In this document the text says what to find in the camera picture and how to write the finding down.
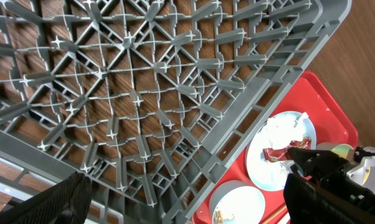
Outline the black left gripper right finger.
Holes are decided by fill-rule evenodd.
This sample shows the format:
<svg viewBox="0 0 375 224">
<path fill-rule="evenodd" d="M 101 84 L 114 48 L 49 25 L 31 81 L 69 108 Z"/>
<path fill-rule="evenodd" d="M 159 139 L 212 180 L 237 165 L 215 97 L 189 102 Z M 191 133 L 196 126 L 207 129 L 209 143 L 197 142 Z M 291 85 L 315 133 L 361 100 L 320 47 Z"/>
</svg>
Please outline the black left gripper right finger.
<svg viewBox="0 0 375 224">
<path fill-rule="evenodd" d="M 289 174 L 283 197 L 292 224 L 375 224 L 375 194 L 349 179 L 322 187 Z"/>
</svg>

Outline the white napkin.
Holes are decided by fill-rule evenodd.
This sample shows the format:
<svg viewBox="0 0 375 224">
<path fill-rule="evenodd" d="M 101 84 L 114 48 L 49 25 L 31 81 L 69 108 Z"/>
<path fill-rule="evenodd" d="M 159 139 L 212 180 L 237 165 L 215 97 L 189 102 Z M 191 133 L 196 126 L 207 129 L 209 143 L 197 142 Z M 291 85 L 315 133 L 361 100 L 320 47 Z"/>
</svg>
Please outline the white napkin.
<svg viewBox="0 0 375 224">
<path fill-rule="evenodd" d="M 265 134 L 272 149 L 283 149 L 292 141 L 303 141 L 305 134 L 305 119 L 309 116 L 306 112 L 293 114 L 281 113 L 269 118 L 265 125 Z"/>
</svg>

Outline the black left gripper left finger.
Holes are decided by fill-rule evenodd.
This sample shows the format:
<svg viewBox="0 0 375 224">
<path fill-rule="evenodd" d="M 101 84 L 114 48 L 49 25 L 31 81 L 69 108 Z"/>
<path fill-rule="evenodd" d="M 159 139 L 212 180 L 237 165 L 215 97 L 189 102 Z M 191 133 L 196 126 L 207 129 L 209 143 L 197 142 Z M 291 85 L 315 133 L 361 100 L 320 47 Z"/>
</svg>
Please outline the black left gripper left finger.
<svg viewBox="0 0 375 224">
<path fill-rule="evenodd" d="M 47 190 L 0 213 L 1 224 L 83 224 L 92 201 L 92 181 L 75 172 Z"/>
</svg>

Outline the red snack wrapper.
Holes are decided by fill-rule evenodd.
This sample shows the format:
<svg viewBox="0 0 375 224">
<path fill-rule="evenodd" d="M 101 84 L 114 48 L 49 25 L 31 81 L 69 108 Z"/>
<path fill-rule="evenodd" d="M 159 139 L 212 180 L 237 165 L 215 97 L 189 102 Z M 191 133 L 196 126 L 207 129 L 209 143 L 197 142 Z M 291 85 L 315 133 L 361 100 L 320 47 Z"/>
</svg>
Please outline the red snack wrapper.
<svg viewBox="0 0 375 224">
<path fill-rule="evenodd" d="M 265 148 L 263 149 L 263 154 L 265 156 L 265 159 L 270 162 L 287 161 L 292 159 L 292 157 L 288 153 L 289 148 L 297 147 L 300 149 L 310 149 L 311 142 L 312 140 L 310 137 L 305 137 L 302 141 L 292 140 L 290 141 L 289 145 L 287 145 L 283 149 Z"/>
</svg>

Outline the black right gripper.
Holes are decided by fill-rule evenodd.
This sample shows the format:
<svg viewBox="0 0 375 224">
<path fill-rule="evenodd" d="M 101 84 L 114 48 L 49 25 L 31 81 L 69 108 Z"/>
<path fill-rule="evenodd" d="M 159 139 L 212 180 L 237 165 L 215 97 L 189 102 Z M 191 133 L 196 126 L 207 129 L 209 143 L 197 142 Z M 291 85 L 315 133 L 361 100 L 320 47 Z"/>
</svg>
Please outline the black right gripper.
<svg viewBox="0 0 375 224">
<path fill-rule="evenodd" d="M 350 162 L 332 151 L 309 150 L 291 147 L 289 155 L 294 161 L 292 173 L 322 187 L 331 185 L 332 181 L 349 179 L 348 172 L 359 168 L 359 165 L 375 165 L 375 152 L 357 147 L 353 153 L 354 161 Z"/>
</svg>

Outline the yellow plastic cup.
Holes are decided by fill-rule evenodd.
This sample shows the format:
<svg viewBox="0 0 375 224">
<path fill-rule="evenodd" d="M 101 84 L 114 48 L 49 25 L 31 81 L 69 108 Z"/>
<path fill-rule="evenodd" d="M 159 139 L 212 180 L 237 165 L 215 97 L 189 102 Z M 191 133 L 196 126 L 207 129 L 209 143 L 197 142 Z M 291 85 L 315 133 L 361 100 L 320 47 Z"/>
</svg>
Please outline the yellow plastic cup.
<svg viewBox="0 0 375 224">
<path fill-rule="evenodd" d="M 349 156 L 352 156 L 354 153 L 354 149 L 348 144 L 336 145 L 334 148 L 332 148 L 331 151 L 346 160 L 348 160 Z M 369 173 L 370 167 L 364 167 L 363 165 L 359 165 L 358 169 L 354 171 L 349 171 L 348 176 L 357 184 L 364 185 L 369 177 Z"/>
</svg>

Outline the light blue plate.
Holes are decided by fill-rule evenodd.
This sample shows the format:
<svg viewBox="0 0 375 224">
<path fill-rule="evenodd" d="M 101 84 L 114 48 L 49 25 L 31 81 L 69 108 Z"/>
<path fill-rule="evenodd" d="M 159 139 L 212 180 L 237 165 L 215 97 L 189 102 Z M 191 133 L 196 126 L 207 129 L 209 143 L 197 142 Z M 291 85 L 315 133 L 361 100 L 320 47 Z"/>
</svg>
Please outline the light blue plate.
<svg viewBox="0 0 375 224">
<path fill-rule="evenodd" d="M 291 166 L 293 165 L 293 160 L 270 162 L 265 159 L 263 149 L 271 148 L 264 131 L 266 122 L 255 134 L 246 150 L 245 165 L 249 178 L 258 188 L 266 191 L 279 191 L 284 189 L 287 176 L 292 172 Z M 315 127 L 309 118 L 305 119 L 303 124 L 305 126 L 304 138 L 311 138 L 310 149 L 314 149 L 316 146 Z"/>
</svg>

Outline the light blue small bowl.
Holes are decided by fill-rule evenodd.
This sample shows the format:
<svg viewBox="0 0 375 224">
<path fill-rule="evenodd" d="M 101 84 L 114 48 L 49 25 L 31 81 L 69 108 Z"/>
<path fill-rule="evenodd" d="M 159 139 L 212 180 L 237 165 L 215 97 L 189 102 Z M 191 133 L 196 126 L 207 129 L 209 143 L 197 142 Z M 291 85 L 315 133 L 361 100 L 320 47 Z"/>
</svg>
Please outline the light blue small bowl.
<svg viewBox="0 0 375 224">
<path fill-rule="evenodd" d="M 257 224 L 265 213 L 263 193 L 242 181 L 220 184 L 209 200 L 212 224 Z"/>
</svg>

